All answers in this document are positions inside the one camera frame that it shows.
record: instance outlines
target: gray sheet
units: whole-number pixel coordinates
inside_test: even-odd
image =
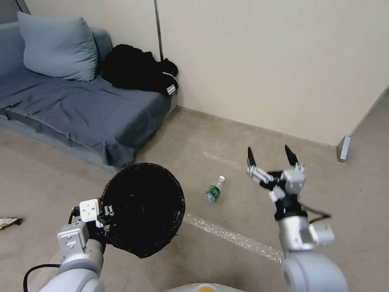
[[[24,124],[83,145],[114,167],[133,160],[170,104],[160,93],[114,88],[100,77],[67,81],[24,68],[0,76],[0,109],[9,119],[24,117]]]

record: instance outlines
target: black mesh basket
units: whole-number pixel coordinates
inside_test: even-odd
[[[139,258],[165,247],[185,213],[180,183],[170,171],[152,163],[121,169],[106,185],[101,200],[114,211],[107,243]]]

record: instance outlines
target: plastic water bottle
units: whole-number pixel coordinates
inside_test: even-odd
[[[220,195],[220,192],[223,189],[223,184],[226,178],[224,176],[220,176],[219,179],[214,182],[208,189],[205,194],[205,199],[211,203],[217,200]]]

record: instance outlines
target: beige wall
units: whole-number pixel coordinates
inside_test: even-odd
[[[336,145],[389,84],[388,1],[159,0],[180,105]],[[158,57],[152,0],[26,0]]]

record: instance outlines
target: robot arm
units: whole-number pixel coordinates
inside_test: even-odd
[[[299,202],[305,183],[304,165],[285,145],[286,155],[292,169],[265,172],[256,166],[251,148],[248,148],[249,176],[270,191],[276,205],[275,220],[285,260],[282,275],[288,292],[347,292],[347,283],[341,270],[324,255],[316,253],[317,246],[329,244],[335,236],[329,225],[313,224],[329,218],[324,212],[315,211]],[[320,217],[308,221],[308,213]]]
[[[64,257],[57,275],[41,292],[105,291],[99,277],[104,262],[104,230],[109,226],[99,221],[102,220],[99,216],[100,201],[84,201],[80,203],[79,208],[73,210],[76,211],[72,214],[80,215],[83,221],[65,225],[58,233],[57,238]]]

